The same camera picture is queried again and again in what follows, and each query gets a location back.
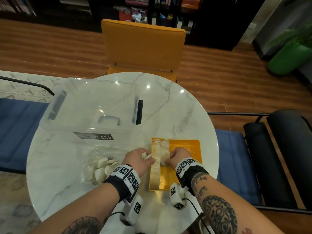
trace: patterned rug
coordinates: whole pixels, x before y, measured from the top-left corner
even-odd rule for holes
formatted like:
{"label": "patterned rug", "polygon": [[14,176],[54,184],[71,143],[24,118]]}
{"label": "patterned rug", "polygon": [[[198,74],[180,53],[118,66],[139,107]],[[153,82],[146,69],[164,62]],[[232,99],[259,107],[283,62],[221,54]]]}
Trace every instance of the patterned rug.
{"label": "patterned rug", "polygon": [[[47,86],[53,92],[63,78],[1,71],[0,76]],[[0,79],[0,98],[13,98],[49,103],[52,95],[46,90]],[[26,234],[40,223],[27,190],[26,176],[0,172],[0,233]]]}

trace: blue cushion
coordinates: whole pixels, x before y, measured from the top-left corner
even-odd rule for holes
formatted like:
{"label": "blue cushion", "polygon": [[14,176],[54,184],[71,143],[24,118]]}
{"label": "blue cushion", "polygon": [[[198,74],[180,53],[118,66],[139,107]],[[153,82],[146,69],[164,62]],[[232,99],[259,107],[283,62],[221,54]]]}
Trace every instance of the blue cushion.
{"label": "blue cushion", "polygon": [[242,133],[216,130],[219,144],[217,180],[252,205],[262,205],[260,188]]}
{"label": "blue cushion", "polygon": [[29,147],[48,105],[0,98],[0,169],[26,171]]}

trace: white marble tabletop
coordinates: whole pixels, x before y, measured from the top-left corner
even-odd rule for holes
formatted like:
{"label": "white marble tabletop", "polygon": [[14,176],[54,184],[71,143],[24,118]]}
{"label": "white marble tabletop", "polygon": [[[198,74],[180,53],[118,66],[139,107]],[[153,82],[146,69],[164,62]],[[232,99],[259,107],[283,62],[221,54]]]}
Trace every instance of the white marble tabletop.
{"label": "white marble tabletop", "polygon": [[[165,78],[139,72],[116,73],[98,79],[136,82],[143,100],[142,124],[133,148],[150,149],[151,137],[197,139],[201,144],[202,161],[214,178],[219,166],[219,149],[213,124],[205,109],[187,90]],[[81,158],[92,147],[65,142],[57,133],[39,127],[27,159],[27,184],[31,201],[41,220],[45,220],[89,189],[81,183]],[[110,217],[101,233],[181,233],[197,218],[188,204],[178,211],[170,205],[169,191],[150,192],[149,175],[142,177],[138,193],[144,201],[137,223],[127,227],[119,215]],[[197,210],[201,208],[189,193]],[[115,211],[121,211],[123,202]]]}

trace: clear plastic storage box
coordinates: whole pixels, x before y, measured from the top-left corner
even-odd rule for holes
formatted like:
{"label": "clear plastic storage box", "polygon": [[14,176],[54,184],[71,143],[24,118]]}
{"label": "clear plastic storage box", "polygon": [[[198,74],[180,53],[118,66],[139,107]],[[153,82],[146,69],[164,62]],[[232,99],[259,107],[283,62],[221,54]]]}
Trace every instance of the clear plastic storage box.
{"label": "clear plastic storage box", "polygon": [[67,78],[40,126],[57,131],[68,141],[126,148],[136,126],[138,106],[137,84]]}

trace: yellow chair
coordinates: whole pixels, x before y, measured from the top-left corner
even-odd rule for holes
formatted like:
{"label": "yellow chair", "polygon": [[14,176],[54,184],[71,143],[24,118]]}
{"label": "yellow chair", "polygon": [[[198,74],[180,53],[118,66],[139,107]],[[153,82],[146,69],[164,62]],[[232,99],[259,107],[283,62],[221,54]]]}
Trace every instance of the yellow chair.
{"label": "yellow chair", "polygon": [[108,19],[101,26],[112,64],[107,74],[144,72],[176,82],[185,30]]}

